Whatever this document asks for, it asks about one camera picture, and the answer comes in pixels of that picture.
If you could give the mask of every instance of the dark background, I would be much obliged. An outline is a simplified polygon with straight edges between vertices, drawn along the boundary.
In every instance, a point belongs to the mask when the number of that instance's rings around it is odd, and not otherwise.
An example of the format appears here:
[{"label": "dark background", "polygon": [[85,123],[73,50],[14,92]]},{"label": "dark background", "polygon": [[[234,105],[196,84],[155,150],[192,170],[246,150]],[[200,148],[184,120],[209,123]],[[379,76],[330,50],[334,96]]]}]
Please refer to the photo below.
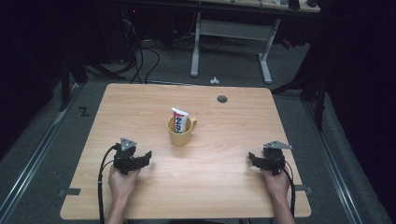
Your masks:
[{"label": "dark background", "polygon": [[[51,89],[61,76],[62,61],[69,50],[96,63],[115,62],[125,52],[120,36],[122,24],[117,22],[120,10],[115,5],[80,4],[75,8],[44,1],[1,4],[3,158],[35,113],[52,97]],[[337,0],[319,4],[322,13],[347,19],[325,22],[320,30],[311,21],[285,20],[279,27],[276,43],[288,39],[294,45],[312,44],[296,79],[312,74],[324,77],[347,139],[395,222],[395,214],[390,210],[396,205],[395,1]],[[142,9],[138,13],[147,29],[139,29],[137,23],[137,32],[168,45],[177,37],[173,30],[184,34],[190,26],[191,13],[162,9]],[[301,88],[315,90],[319,84],[323,84],[323,79],[305,83]]]}]

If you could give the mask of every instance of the black cable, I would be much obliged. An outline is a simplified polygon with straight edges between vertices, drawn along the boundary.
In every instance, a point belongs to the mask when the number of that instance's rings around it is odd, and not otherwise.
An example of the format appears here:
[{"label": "black cable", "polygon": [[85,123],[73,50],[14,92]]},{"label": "black cable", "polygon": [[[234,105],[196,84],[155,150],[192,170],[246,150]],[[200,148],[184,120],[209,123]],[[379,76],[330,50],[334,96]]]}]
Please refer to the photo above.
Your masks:
[{"label": "black cable", "polygon": [[[134,43],[130,43],[130,44],[128,44],[128,45],[129,45],[129,46],[128,46],[127,51],[126,51],[126,58],[128,58],[128,56],[131,54],[131,51],[134,51],[134,49],[137,49],[137,46],[136,46],[136,44],[134,44]],[[130,70],[130,69],[133,68],[134,66],[136,66],[136,63],[137,63],[137,59],[136,59],[135,55],[132,54],[132,59],[128,62],[128,64],[127,64],[125,67],[121,68],[120,70],[117,70],[117,71],[110,71],[110,72],[111,72],[112,74],[114,74],[114,75],[119,75],[119,74],[121,74],[121,73],[124,73],[124,72]],[[105,75],[105,73],[104,73],[103,71],[100,71],[100,73],[95,73],[94,71],[92,71],[92,70],[91,70],[90,68],[88,68],[88,67],[85,67],[85,69],[86,69],[87,72],[89,72],[90,74],[93,74],[93,75],[95,75],[95,76],[102,76],[102,75]]]},{"label": "black cable", "polygon": [[143,49],[152,49],[152,48],[157,47],[158,41],[156,39],[154,39],[154,40],[143,40],[142,42],[151,42],[151,41],[154,42],[154,44],[149,46],[149,47],[144,47]]},{"label": "black cable", "polygon": [[142,61],[140,62],[140,66],[139,66],[139,67],[136,67],[136,73],[134,74],[134,77],[132,78],[132,80],[131,80],[131,82],[130,82],[131,84],[134,83],[134,79],[135,79],[136,77],[138,77],[139,80],[140,80],[140,83],[142,83],[142,79],[141,79],[140,76],[139,76],[140,69],[142,69],[142,67],[143,67],[143,50],[142,50],[141,44],[140,44],[139,51],[140,51],[140,57],[142,58]]},{"label": "black cable", "polygon": [[[286,176],[289,179],[290,188],[291,188],[290,212],[291,212],[291,215],[294,217],[294,208],[295,208],[295,203],[296,203],[296,188],[295,188],[295,185],[294,185],[294,182],[293,182],[293,178],[290,177],[290,175],[286,171],[285,167],[281,166],[279,164],[279,162],[277,162],[277,160],[274,157],[272,157],[271,155],[269,155],[269,157],[271,159],[273,159],[274,162],[276,162],[277,166],[280,167],[283,170],[283,172],[285,172]],[[291,175],[292,175],[293,171],[291,170],[291,166],[289,165],[289,163],[287,161],[284,161],[284,162],[289,166],[290,171],[291,171]]]},{"label": "black cable", "polygon": [[225,38],[223,41],[227,44],[237,45],[237,46],[252,45],[258,42],[258,40],[249,39],[249,40],[244,40],[243,43],[238,43],[237,41],[234,41],[233,38]]},{"label": "black cable", "polygon": [[154,70],[155,67],[157,67],[158,63],[160,62],[160,55],[152,49],[145,49],[145,50],[149,50],[157,55],[157,62],[154,64],[154,66],[148,71],[148,73],[145,76],[145,83],[148,84],[149,74],[152,72],[152,70]]},{"label": "black cable", "polygon": [[217,45],[217,46],[215,46],[214,48],[206,48],[206,47],[204,47],[201,43],[200,43],[200,48],[201,49],[206,49],[206,50],[215,50],[215,49],[219,49],[222,45],[223,45],[223,42],[224,42],[224,38],[223,37],[220,37],[219,38],[219,44]]},{"label": "black cable", "polygon": [[100,218],[100,223],[101,224],[105,224],[105,212],[104,212],[104,209],[103,209],[103,190],[102,190],[103,170],[109,164],[109,162],[108,162],[105,165],[105,161],[106,161],[108,153],[110,153],[110,151],[113,150],[113,149],[117,149],[117,146],[118,146],[118,143],[107,150],[105,156],[103,157],[103,160],[102,160],[102,163],[101,163],[100,169],[99,169],[99,176],[98,176],[98,201],[99,201],[99,218]]},{"label": "black cable", "polygon": [[[173,43],[176,44],[176,45],[178,45],[178,46],[181,46],[181,47],[189,47],[189,46],[194,45],[194,41],[193,41],[193,40],[190,41],[190,39],[191,39],[192,37],[195,37],[195,35],[190,35],[190,36],[186,36],[186,37],[184,37],[184,38],[182,38],[182,39],[174,40]],[[188,43],[188,44],[180,44],[180,43],[178,43],[178,42],[182,42],[182,41],[185,41],[185,42],[190,41],[190,43]]]},{"label": "black cable", "polygon": [[174,43],[176,43],[177,45],[179,45],[179,44],[177,43],[178,40],[183,40],[183,39],[187,39],[187,38],[190,38],[190,37],[192,37],[192,36],[195,36],[195,35],[191,35],[190,32],[191,32],[191,30],[192,30],[192,27],[193,27],[194,24],[196,23],[196,17],[197,17],[197,13],[194,12],[194,15],[192,16],[192,21],[191,21],[191,25],[190,25],[189,31],[187,31],[187,33],[186,33],[185,35],[183,35],[181,38],[174,39]]},{"label": "black cable", "polygon": [[113,161],[108,161],[108,162],[103,166],[103,168],[107,167],[111,162],[113,162]]}]

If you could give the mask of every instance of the human hand holding controller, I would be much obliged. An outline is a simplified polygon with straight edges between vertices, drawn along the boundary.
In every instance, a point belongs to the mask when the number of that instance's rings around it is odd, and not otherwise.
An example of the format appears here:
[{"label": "human hand holding controller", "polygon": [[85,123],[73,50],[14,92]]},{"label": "human hand holding controller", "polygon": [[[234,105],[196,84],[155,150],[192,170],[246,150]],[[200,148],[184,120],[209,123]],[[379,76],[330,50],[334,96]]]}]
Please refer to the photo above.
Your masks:
[{"label": "human hand holding controller", "polygon": [[290,181],[285,171],[281,170],[280,174],[273,175],[271,171],[262,170],[262,174],[265,177],[268,193],[273,200],[276,223],[294,224],[295,220],[291,214],[287,199]]},{"label": "human hand holding controller", "polygon": [[117,153],[114,155],[114,167],[120,170],[123,175],[129,171],[141,169],[149,165],[152,152],[146,153],[142,157],[134,157],[137,143],[126,138],[121,138],[121,143],[117,144]]},{"label": "human hand holding controller", "polygon": [[107,215],[106,224],[120,224],[123,222],[125,208],[134,191],[134,185],[139,173],[140,169],[130,171],[127,175],[124,175],[120,170],[114,168],[113,165],[111,166],[108,185],[110,186],[113,200]]}]

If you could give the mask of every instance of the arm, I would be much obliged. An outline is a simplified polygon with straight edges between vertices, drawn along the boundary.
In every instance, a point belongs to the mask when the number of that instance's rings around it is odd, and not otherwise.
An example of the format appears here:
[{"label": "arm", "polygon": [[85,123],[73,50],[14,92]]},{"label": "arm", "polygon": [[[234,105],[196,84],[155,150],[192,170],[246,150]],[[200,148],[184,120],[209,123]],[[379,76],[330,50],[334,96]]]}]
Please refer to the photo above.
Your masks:
[{"label": "arm", "polygon": [[272,175],[271,171],[262,170],[262,174],[265,176],[265,184],[273,200],[276,223],[295,224],[287,199],[290,186],[288,177],[283,171],[279,175]]},{"label": "arm", "polygon": [[128,175],[122,175],[119,170],[111,166],[108,185],[111,189],[113,202],[108,211],[106,224],[121,224],[123,222],[125,207],[134,191],[134,184],[139,173],[140,170],[135,170],[129,172]]}]

